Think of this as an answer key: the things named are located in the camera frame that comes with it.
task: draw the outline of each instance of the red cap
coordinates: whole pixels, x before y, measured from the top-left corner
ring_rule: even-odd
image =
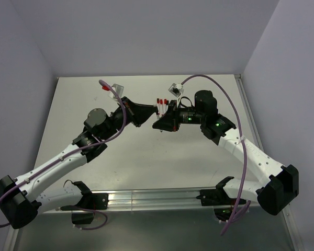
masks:
[[[109,88],[107,88],[107,86],[103,85],[103,90],[109,91]]]

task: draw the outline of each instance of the gray floor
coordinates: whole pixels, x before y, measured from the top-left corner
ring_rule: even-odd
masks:
[[[223,237],[211,209],[107,214],[95,231],[73,229],[70,214],[40,215],[19,232],[14,250],[293,250],[283,216],[261,208]]]

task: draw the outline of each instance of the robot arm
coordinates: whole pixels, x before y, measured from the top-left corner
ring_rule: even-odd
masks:
[[[122,98],[121,101],[126,111],[125,125],[133,123],[136,127],[140,127],[152,114],[158,113],[156,106],[136,104],[127,97]],[[6,192],[15,188],[0,203],[0,209],[11,226],[19,229],[31,222],[38,213],[61,206],[83,207],[88,204],[92,192],[81,181],[73,182],[56,191],[49,192],[46,189],[67,173],[100,155],[107,145],[98,142],[110,140],[123,125],[124,113],[121,107],[110,116],[101,108],[93,109],[84,122],[83,132],[57,156],[16,179],[11,179],[9,176],[2,178],[0,199]],[[35,177],[34,175],[42,169],[45,171]]]
[[[298,170],[293,165],[285,167],[267,156],[248,139],[241,139],[235,124],[218,113],[217,101],[211,91],[198,91],[195,94],[195,105],[191,103],[190,107],[181,104],[182,98],[170,101],[167,112],[153,124],[154,129],[172,132],[178,131],[182,123],[200,124],[205,137],[226,149],[242,163],[244,152],[241,140],[244,140],[248,156],[247,167],[258,181],[245,181],[241,198],[258,202],[269,214],[277,215],[298,195]],[[209,196],[200,195],[197,198],[203,206],[213,206],[217,201],[228,201],[237,197],[240,183],[241,181],[234,177],[227,177]]]

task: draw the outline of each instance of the gray wall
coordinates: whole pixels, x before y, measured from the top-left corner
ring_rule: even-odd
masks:
[[[314,0],[281,0],[246,69],[244,84],[264,149],[300,172],[292,209],[314,250]]]
[[[54,80],[12,4],[0,0],[0,179],[33,168]],[[0,223],[6,222],[0,212]],[[0,229],[0,250],[7,230]]]
[[[278,0],[12,0],[57,76],[242,73]]]

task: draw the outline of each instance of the red object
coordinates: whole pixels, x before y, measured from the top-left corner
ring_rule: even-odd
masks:
[[[103,90],[109,91],[109,88],[107,88],[107,86],[102,86]]]

